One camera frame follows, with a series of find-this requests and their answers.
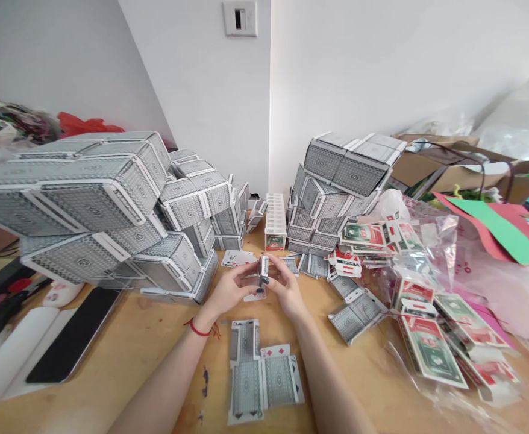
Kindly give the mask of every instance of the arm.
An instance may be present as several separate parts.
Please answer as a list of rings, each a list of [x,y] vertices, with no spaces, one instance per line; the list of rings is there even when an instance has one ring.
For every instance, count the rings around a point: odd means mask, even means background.
[[[267,288],[277,294],[284,313],[295,325],[318,431],[321,434],[376,433],[371,420],[331,357],[302,300],[295,275],[280,259],[272,255],[269,255],[269,259],[277,269],[278,281],[269,278]]]
[[[245,295],[258,291],[245,279],[257,262],[239,266],[222,275],[211,297],[193,319],[194,327],[208,333],[218,317],[232,309]],[[184,403],[192,376],[208,337],[187,327],[174,348],[126,405],[108,434],[156,434],[172,432]]]

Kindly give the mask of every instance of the red plastic bag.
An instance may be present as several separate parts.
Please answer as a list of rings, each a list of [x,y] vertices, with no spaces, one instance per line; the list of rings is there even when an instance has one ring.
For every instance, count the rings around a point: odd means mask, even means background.
[[[60,120],[60,127],[64,131],[61,138],[77,136],[84,133],[123,133],[124,129],[116,125],[104,125],[103,119],[88,119],[82,121],[74,115],[66,112],[58,114]]]

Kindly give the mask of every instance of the smartphone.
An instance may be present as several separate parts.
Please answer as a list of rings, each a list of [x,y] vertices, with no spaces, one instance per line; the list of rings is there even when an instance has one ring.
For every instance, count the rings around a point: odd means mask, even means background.
[[[119,299],[117,289],[94,288],[42,358],[26,383],[62,383],[72,375]]]

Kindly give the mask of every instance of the wooden table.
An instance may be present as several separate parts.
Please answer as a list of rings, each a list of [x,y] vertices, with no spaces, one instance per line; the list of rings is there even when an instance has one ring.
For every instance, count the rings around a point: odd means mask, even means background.
[[[263,225],[246,238],[245,250],[258,256],[264,247]],[[224,252],[219,252],[219,260]],[[219,267],[213,285],[226,271]],[[347,347],[327,315],[343,302],[325,281],[305,275],[299,278],[307,307],[317,326],[371,420],[380,433],[483,433],[473,412],[436,408],[422,395],[402,366],[386,350],[391,339],[401,352],[396,322],[385,319],[378,327],[361,335]],[[77,307],[91,288],[66,308]],[[39,305],[42,296],[34,303]],[[120,302],[103,327],[103,331],[76,374],[67,382],[39,392],[0,402],[0,434],[105,433],[128,400],[154,371],[183,332],[183,324],[198,311],[197,307],[163,304],[131,292]],[[258,318],[261,346],[290,344],[297,354],[306,404],[267,410],[263,422],[227,426],[229,402],[230,322],[234,319]],[[175,429],[177,433],[310,433],[315,430],[311,399],[295,330],[284,316],[276,296],[268,293],[263,301],[240,303],[219,320],[222,337],[211,337],[202,354]],[[463,395],[474,410],[488,411],[505,421],[506,429],[495,432],[529,433],[529,353],[517,344],[520,358],[507,356],[522,379],[525,392],[522,402],[501,410],[481,404],[473,386]],[[204,368],[208,371],[208,394],[204,398]]]

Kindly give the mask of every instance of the green paper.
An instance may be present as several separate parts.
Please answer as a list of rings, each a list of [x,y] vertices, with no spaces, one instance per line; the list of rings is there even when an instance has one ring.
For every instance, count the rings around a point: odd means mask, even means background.
[[[529,239],[485,202],[450,198],[453,205],[477,218],[518,263],[529,265]]]

